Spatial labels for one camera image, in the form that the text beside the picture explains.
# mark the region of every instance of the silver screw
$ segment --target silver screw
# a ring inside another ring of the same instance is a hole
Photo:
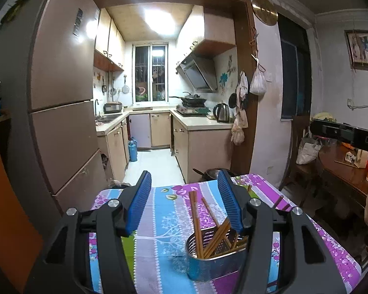
[[[76,208],[68,208],[66,214],[67,216],[73,216],[75,215],[76,212],[77,212]]]
[[[258,207],[262,204],[262,201],[260,201],[258,198],[252,198],[250,200],[250,204],[252,204],[254,207]]]
[[[293,213],[297,216],[301,216],[302,215],[302,208],[299,208],[299,207],[294,207],[292,209]]]
[[[116,208],[119,204],[120,201],[118,201],[117,199],[112,199],[108,201],[108,206],[110,206],[111,208]]]

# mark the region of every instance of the pan handle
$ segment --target pan handle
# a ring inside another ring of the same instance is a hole
[[[193,170],[193,171],[195,171],[196,173],[199,173],[199,175],[204,175],[204,173],[203,173],[203,172],[201,172],[200,170],[197,170],[197,169],[195,169],[195,168],[192,168],[192,170]]]

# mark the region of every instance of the range hood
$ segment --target range hood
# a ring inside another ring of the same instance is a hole
[[[191,82],[197,92],[210,93],[218,89],[213,60],[189,54],[176,70]]]

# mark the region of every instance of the framed photo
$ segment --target framed photo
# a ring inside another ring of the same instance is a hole
[[[352,68],[368,70],[368,31],[345,30]]]

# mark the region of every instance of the colorful tablecloth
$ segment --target colorful tablecloth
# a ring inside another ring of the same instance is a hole
[[[258,197],[272,206],[281,192],[275,189],[259,175],[248,174],[232,178],[236,184],[248,187],[252,197]],[[108,189],[101,191],[93,208],[98,208],[110,199],[117,198],[122,190]],[[193,233],[189,192],[196,191],[199,205],[200,227],[214,227],[214,222],[201,202],[202,196],[213,210],[219,223],[226,217],[226,211],[219,194],[217,181],[186,184],[183,186],[167,186],[152,188],[147,200],[138,230],[130,238],[122,238],[124,252],[136,291],[143,293],[163,294],[229,294],[232,293],[238,273],[222,278],[197,283],[187,277],[185,242]],[[278,205],[282,209],[285,199]],[[340,271],[348,293],[357,285],[361,268],[349,253],[315,222],[314,226],[322,236]],[[94,291],[102,293],[102,285],[98,268],[98,249],[96,234],[90,234],[90,266]],[[271,266],[269,283],[277,279],[279,266],[279,233],[273,235],[271,250]]]

